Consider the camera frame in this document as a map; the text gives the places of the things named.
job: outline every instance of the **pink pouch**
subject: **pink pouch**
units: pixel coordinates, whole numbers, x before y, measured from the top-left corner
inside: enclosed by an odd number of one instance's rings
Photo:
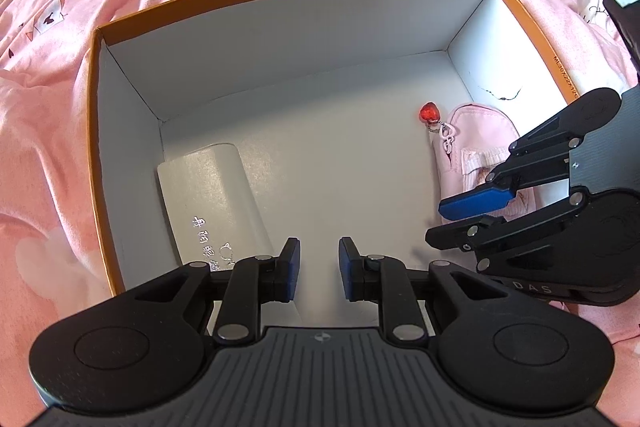
[[[484,183],[491,170],[509,156],[509,145],[520,137],[507,115],[479,103],[455,108],[433,139],[440,176],[440,198],[449,198]],[[532,188],[519,190],[506,208],[492,216],[515,219],[536,209]]]

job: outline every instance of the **pink bedding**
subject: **pink bedding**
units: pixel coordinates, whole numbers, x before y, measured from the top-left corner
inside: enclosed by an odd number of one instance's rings
[[[28,350],[47,325],[110,293],[92,214],[85,90],[92,30],[167,0],[0,0],[0,424],[41,409]],[[522,0],[580,92],[635,73],[601,0]],[[616,369],[600,402],[640,425],[640,298],[575,309],[609,333]]]

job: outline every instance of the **pink blanket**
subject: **pink blanket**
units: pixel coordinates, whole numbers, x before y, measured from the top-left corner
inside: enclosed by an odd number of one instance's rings
[[[28,350],[47,325],[109,296],[98,251],[85,144],[92,30],[167,0],[0,0],[0,424],[41,409]],[[623,90],[635,73],[602,0],[522,0],[578,90]],[[615,342],[600,408],[640,425],[640,298],[576,309]]]

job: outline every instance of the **gray ribbed panel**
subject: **gray ribbed panel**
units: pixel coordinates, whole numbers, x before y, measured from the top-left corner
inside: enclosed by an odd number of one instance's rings
[[[330,338],[323,338],[323,333]],[[33,425],[611,427],[612,424],[595,410],[558,419],[517,419],[486,411],[449,388],[427,354],[390,346],[375,329],[270,328],[254,346],[222,350],[196,385],[156,409],[109,418],[81,417],[50,409]]]
[[[580,146],[569,151],[572,187],[583,185],[591,194],[612,188],[640,192],[639,115],[640,86],[636,86],[622,94],[620,110],[609,123],[587,133]]]

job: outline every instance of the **red gem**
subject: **red gem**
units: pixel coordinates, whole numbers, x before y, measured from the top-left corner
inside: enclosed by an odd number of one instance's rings
[[[440,121],[440,112],[433,102],[428,102],[422,106],[420,110],[420,120],[426,124],[438,123]]]

